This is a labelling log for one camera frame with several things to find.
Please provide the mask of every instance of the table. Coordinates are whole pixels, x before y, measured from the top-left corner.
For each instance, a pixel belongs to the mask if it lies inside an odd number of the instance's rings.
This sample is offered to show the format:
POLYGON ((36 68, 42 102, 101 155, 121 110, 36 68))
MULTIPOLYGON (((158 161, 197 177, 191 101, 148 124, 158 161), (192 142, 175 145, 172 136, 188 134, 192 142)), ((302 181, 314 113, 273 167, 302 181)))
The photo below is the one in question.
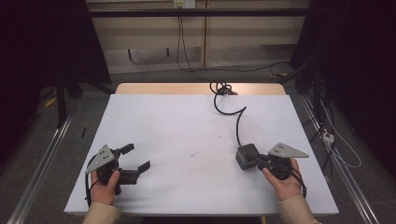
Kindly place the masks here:
MULTIPOLYGON (((207 94, 208 89, 208 84, 191 83, 121 84, 117 94, 110 98, 64 211, 75 215, 87 212, 83 172, 103 144, 117 148, 134 143, 135 150, 120 157, 120 167, 134 169, 150 160, 151 168, 141 175, 137 185, 121 186, 122 194, 115 205, 123 214, 146 217, 276 214, 277 198, 272 186, 259 170, 242 171, 234 158, 236 117, 217 113, 212 105, 213 93, 207 94)), ((261 94, 219 99, 224 110, 235 110, 241 104, 247 106, 240 124, 243 145, 253 142, 266 154, 281 140, 308 153, 308 159, 298 160, 308 187, 307 201, 316 215, 338 213, 283 88, 278 84, 233 84, 233 90, 239 94, 261 94)))

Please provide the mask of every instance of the hand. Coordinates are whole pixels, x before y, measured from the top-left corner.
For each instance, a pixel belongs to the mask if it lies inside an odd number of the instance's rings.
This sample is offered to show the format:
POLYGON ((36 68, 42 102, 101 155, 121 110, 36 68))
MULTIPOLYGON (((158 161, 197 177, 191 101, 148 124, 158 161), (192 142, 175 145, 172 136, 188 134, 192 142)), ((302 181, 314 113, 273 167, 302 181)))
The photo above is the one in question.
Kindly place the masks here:
MULTIPOLYGON (((295 170, 297 170, 298 173, 300 173, 297 160, 291 158, 291 165, 295 170)), ((280 201, 301 194, 302 186, 300 182, 293 176, 289 176, 289 178, 287 178, 286 180, 279 180, 274 175, 272 175, 267 168, 262 169, 262 172, 264 173, 265 178, 268 180, 268 182, 270 182, 270 184, 274 187, 277 198, 280 201)))
POLYGON ((119 182, 120 171, 115 171, 108 180, 107 185, 103 185, 98 177, 96 171, 91 173, 91 183, 96 183, 92 186, 92 201, 96 203, 104 203, 113 205, 115 198, 115 188, 119 182))

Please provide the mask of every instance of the white cable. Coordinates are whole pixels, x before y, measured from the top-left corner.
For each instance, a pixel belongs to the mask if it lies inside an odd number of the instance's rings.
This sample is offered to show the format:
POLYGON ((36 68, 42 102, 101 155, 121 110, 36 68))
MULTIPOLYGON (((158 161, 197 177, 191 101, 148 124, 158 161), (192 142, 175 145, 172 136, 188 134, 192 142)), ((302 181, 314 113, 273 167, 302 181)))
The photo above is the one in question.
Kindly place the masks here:
MULTIPOLYGON (((323 106, 324 112, 326 113, 327 119, 329 120, 330 124, 332 125, 332 120, 330 119, 329 114, 327 113, 326 107, 324 106, 324 104, 320 101, 321 105, 323 106)), ((329 144, 326 144, 329 147, 329 150, 334 153, 335 158, 337 158, 339 161, 341 161, 343 164, 351 167, 351 168, 359 168, 361 167, 361 158, 359 157, 358 153, 356 153, 356 151, 353 149, 353 147, 341 136, 341 134, 339 132, 337 132, 337 130, 335 130, 335 127, 332 125, 332 129, 337 133, 337 135, 346 143, 347 146, 349 146, 349 148, 352 150, 352 152, 355 154, 356 158, 358 158, 359 160, 359 165, 351 165, 349 163, 347 163, 346 161, 344 161, 337 153, 335 153, 332 150, 332 147, 329 144)))

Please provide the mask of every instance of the gray carpet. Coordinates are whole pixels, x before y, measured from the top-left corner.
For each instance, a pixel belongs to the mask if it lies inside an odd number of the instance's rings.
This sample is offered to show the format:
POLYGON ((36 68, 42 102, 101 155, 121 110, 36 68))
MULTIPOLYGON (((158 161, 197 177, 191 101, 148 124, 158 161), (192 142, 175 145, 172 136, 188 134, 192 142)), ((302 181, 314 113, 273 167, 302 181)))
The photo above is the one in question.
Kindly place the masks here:
MULTIPOLYGON (((234 66, 232 69, 251 69, 257 66, 234 66)), ((277 65, 273 73, 289 72, 286 65, 277 65)), ((270 72, 268 69, 254 72, 231 72, 231 71, 201 71, 202 77, 212 79, 224 79, 233 82, 268 82, 270 72)), ((115 88, 121 82, 204 82, 191 73, 180 70, 144 72, 130 75, 117 75, 112 77, 115 88)), ((290 81, 285 86, 296 108, 301 122, 309 120, 302 105, 300 96, 290 81)), ((84 162, 101 117, 106 109, 108 95, 94 88, 82 85, 83 97, 78 101, 78 110, 73 117, 64 140, 58 149, 52 165, 38 192, 25 223, 80 223, 82 218, 67 215, 64 207, 74 187, 74 179, 78 175, 84 162)), ((76 100, 68 99, 69 104, 76 100)), ((56 105, 44 107, 43 102, 35 113, 35 118, 21 141, 15 153, 8 159, 4 166, 4 172, 0 175, 0 223, 7 223, 18 199, 23 194, 30 177, 33 175, 37 165, 47 149, 55 132, 57 124, 56 105)), ((337 131, 345 137, 361 156, 362 166, 358 169, 350 169, 355 179, 361 186, 363 193, 367 196, 376 216, 382 223, 393 223, 396 221, 396 181, 376 161, 367 148, 364 141, 351 131, 351 125, 336 102, 332 103, 335 114, 335 125, 337 131)), ((307 138, 310 139, 316 132, 312 125, 304 127, 307 138)), ((337 142, 337 147, 343 154, 345 160, 356 162, 354 155, 342 142, 337 142)), ((312 141, 312 148, 319 164, 325 161, 326 153, 321 140, 316 137, 312 141)), ((325 175, 330 173, 330 165, 324 171, 325 175)), ((329 182, 340 214, 335 216, 318 217, 323 223, 364 223, 360 212, 352 201, 347 189, 335 169, 333 169, 332 181, 329 182)), ((124 217, 123 223, 140 223, 141 217, 124 217)), ((267 218, 268 223, 281 223, 279 216, 267 218)))

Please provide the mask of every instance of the person's left hand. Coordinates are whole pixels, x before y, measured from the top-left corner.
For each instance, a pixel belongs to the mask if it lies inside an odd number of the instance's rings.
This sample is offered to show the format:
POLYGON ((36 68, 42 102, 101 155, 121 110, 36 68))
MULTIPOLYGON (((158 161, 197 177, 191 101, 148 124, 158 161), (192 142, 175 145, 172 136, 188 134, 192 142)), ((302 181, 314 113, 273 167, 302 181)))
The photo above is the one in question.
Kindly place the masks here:
POLYGON ((91 172, 91 183, 96 183, 92 186, 92 201, 95 203, 104 203, 113 205, 115 198, 115 188, 119 182, 120 171, 115 171, 108 180, 107 185, 98 181, 99 177, 96 171, 91 172))

